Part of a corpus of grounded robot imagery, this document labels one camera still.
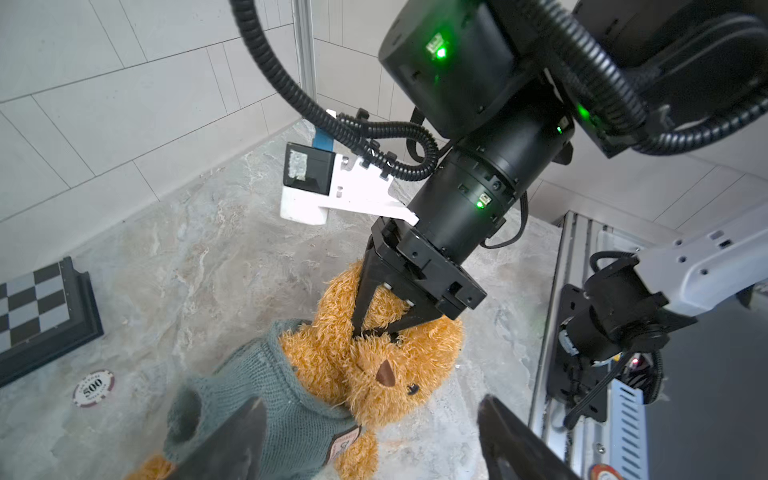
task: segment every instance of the bear nose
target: bear nose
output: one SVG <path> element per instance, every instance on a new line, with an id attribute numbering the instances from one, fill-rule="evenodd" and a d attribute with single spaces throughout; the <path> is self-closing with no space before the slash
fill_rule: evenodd
<path id="1" fill-rule="evenodd" d="M 382 362 L 379 371 L 376 372 L 376 381 L 384 386 L 395 386 L 395 373 L 392 371 L 389 360 Z"/>

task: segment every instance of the chessboard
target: chessboard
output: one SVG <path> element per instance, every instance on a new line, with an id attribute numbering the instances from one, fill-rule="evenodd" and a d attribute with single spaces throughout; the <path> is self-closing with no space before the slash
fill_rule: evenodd
<path id="1" fill-rule="evenodd" d="M 104 334 L 70 257 L 0 284 L 0 386 Z"/>

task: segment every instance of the black and white checkered pattern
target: black and white checkered pattern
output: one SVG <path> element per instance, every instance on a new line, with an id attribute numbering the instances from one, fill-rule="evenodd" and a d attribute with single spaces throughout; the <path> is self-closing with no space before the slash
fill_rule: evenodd
<path id="1" fill-rule="evenodd" d="M 69 309 L 58 263 L 0 284 L 0 353 L 67 320 Z"/>

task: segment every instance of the poker chip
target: poker chip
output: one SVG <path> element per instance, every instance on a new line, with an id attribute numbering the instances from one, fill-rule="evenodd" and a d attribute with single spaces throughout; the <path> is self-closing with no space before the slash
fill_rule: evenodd
<path id="1" fill-rule="evenodd" d="M 610 466 L 600 463 L 590 470 L 589 480 L 624 480 L 624 478 Z"/>
<path id="2" fill-rule="evenodd" d="M 72 402 L 78 407 L 87 408 L 107 398 L 114 388 L 114 374 L 109 370 L 99 370 L 82 379 L 74 388 Z"/>

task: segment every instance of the green led light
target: green led light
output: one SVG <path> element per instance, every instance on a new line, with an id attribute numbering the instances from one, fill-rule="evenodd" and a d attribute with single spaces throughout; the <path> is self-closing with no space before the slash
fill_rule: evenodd
<path id="1" fill-rule="evenodd" d="M 578 114 L 581 116 L 581 118 L 585 119 L 586 121 L 589 121 L 590 113 L 589 111 L 582 107 L 581 105 L 577 105 L 576 108 L 578 109 Z"/>

